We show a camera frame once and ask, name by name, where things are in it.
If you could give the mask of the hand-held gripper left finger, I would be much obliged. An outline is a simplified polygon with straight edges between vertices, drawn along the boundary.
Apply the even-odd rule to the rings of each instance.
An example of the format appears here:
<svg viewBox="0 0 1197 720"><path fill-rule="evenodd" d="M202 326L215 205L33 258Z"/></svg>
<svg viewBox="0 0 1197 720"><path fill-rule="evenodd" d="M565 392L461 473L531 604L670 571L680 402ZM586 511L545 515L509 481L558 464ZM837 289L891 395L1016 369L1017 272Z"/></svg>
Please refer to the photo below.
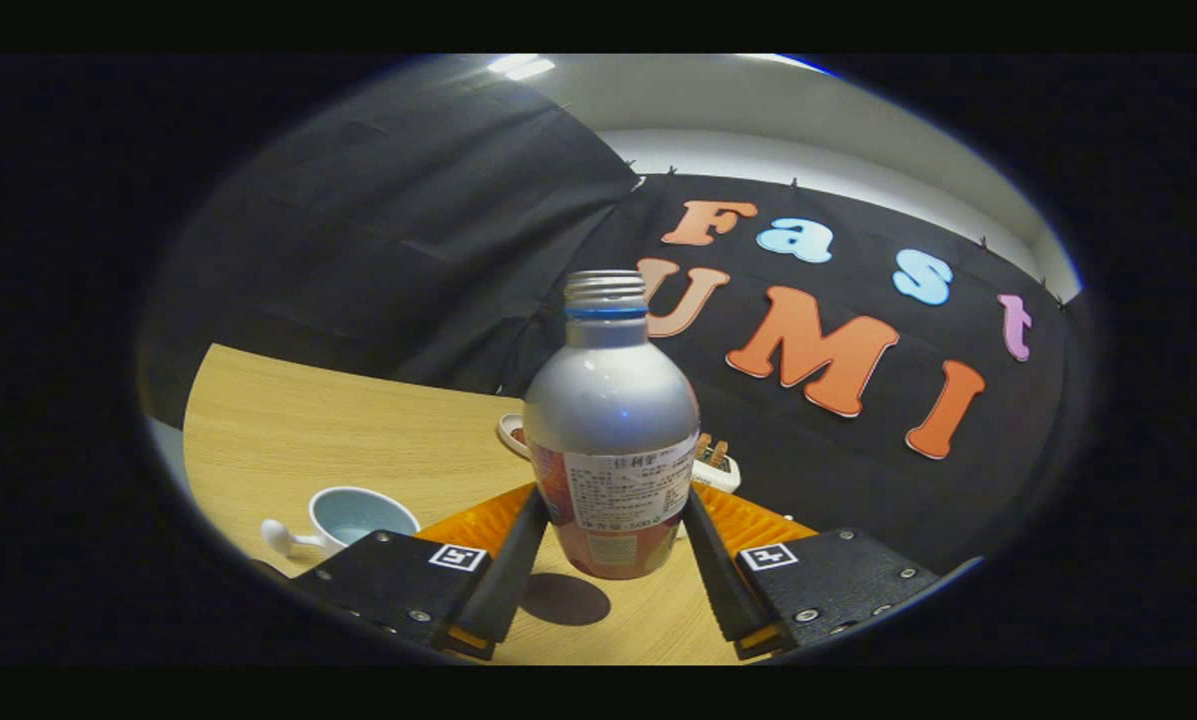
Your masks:
<svg viewBox="0 0 1197 720"><path fill-rule="evenodd" d="M414 536L370 530L293 585L387 637L490 660L508 639L548 523L537 486L525 483Z"/></svg>

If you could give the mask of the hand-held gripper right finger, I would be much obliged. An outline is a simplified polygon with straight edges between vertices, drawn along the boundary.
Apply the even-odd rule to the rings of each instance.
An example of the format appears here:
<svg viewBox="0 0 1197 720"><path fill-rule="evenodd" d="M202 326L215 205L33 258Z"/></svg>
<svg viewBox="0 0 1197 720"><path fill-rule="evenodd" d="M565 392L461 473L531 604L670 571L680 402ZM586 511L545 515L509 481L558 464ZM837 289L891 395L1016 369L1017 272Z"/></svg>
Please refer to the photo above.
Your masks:
<svg viewBox="0 0 1197 720"><path fill-rule="evenodd" d="M682 524L740 660L836 646L944 588L944 575L862 529L814 530L699 483Z"/></svg>

